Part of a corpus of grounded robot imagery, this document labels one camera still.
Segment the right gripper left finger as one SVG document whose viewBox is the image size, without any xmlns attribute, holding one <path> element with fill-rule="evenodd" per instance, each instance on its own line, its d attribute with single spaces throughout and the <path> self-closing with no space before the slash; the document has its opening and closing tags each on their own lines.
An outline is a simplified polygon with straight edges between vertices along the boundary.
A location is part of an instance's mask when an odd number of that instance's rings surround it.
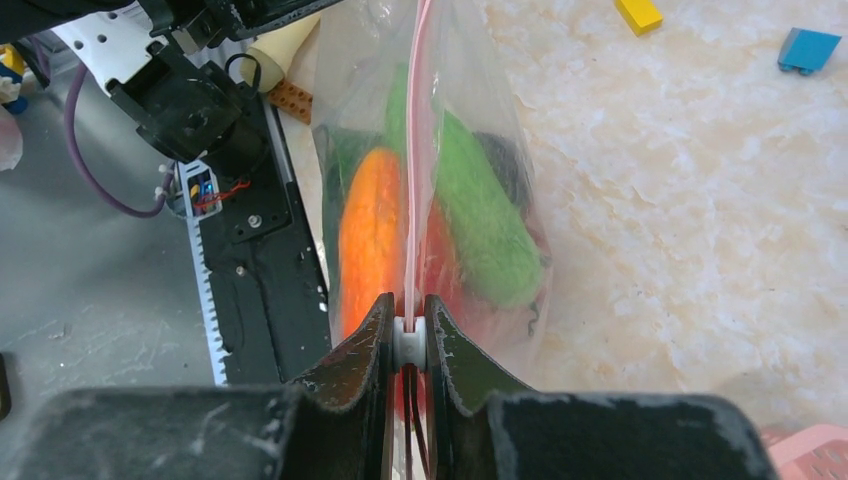
<svg viewBox="0 0 848 480">
<path fill-rule="evenodd" d="M 36 414 L 5 479 L 388 479 L 392 321 L 359 329 L 282 385 L 86 388 Z"/>
</svg>

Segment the red yellow mango toy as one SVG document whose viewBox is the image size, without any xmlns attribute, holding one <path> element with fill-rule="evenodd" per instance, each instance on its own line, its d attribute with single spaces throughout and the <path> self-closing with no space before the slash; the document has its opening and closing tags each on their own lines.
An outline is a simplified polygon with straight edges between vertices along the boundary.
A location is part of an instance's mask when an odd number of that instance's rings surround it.
<svg viewBox="0 0 848 480">
<path fill-rule="evenodd" d="M 339 229 L 341 333 L 351 336 L 383 293 L 402 289 L 402 199 L 398 155 L 385 147 L 362 159 L 347 196 Z"/>
</svg>

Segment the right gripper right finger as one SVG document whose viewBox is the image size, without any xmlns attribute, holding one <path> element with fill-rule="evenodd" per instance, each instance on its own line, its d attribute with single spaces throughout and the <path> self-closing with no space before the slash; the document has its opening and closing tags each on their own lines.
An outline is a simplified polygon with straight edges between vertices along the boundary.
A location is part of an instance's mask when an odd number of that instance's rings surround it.
<svg viewBox="0 0 848 480">
<path fill-rule="evenodd" d="M 433 479 L 773 479 L 752 422 L 711 395 L 541 392 L 424 304 Z"/>
</svg>

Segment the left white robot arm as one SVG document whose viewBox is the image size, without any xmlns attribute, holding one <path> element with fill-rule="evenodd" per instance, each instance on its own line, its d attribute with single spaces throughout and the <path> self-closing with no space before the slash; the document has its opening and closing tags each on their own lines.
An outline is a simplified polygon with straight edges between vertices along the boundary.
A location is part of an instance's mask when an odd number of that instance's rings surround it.
<svg viewBox="0 0 848 480">
<path fill-rule="evenodd" d="M 330 7 L 328 1 L 142 1 L 150 28 L 121 14 L 125 1 L 4 1 L 4 43 L 52 30 L 103 91 L 167 157 L 262 157 L 266 137 L 245 114 L 249 93 L 225 69 L 188 56 L 246 40 Z"/>
</svg>

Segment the green cucumber toy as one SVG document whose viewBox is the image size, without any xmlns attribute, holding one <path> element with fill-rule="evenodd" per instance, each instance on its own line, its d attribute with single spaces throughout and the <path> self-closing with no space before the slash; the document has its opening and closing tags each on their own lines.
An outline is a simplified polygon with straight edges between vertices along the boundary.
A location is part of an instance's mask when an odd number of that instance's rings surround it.
<svg viewBox="0 0 848 480">
<path fill-rule="evenodd" d="M 500 308 L 531 303 L 544 280 L 541 251 L 483 146 L 449 111 L 442 117 L 436 196 L 468 288 Z"/>
</svg>

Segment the dark purple eggplant toy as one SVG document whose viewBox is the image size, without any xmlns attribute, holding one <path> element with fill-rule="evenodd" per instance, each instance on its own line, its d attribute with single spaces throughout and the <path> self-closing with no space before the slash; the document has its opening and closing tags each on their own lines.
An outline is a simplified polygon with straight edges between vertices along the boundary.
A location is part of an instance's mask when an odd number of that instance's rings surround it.
<svg viewBox="0 0 848 480">
<path fill-rule="evenodd" d="M 511 203 L 526 216 L 531 202 L 531 184 L 524 157 L 515 143 L 502 136 L 475 132 L 489 164 Z"/>
</svg>

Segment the red lychee bunch toy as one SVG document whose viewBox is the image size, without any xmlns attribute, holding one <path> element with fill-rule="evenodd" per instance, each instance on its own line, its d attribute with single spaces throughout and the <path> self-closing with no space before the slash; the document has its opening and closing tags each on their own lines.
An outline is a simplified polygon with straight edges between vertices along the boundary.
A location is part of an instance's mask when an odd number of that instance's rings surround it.
<svg viewBox="0 0 848 480">
<path fill-rule="evenodd" d="M 438 295 L 457 318 L 463 313 L 461 269 L 450 228 L 437 200 L 431 204 L 422 254 L 419 292 L 423 296 Z"/>
</svg>

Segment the clear zip top bag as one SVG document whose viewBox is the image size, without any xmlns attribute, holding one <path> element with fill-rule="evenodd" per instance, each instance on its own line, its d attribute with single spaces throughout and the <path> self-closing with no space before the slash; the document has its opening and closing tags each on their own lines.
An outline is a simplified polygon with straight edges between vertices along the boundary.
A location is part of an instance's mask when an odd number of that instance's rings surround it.
<svg viewBox="0 0 848 480">
<path fill-rule="evenodd" d="M 533 185 L 533 163 L 517 119 L 511 91 L 481 13 L 472 1 L 343 1 L 322 14 L 317 40 L 316 127 L 334 124 L 368 129 L 381 124 L 393 68 L 408 65 L 406 153 L 400 160 L 407 214 L 401 231 L 402 289 L 393 294 L 398 316 L 420 315 L 424 238 L 436 196 L 436 169 L 446 111 L 473 133 L 487 132 L 515 143 L 524 157 L 531 202 L 522 219 L 542 255 L 544 280 L 535 299 L 500 308 L 470 290 L 461 269 L 463 313 L 459 330 L 507 371 L 528 379 L 546 324 L 552 259 Z M 342 337 L 339 229 L 322 219 L 330 281 L 331 340 Z"/>
</svg>

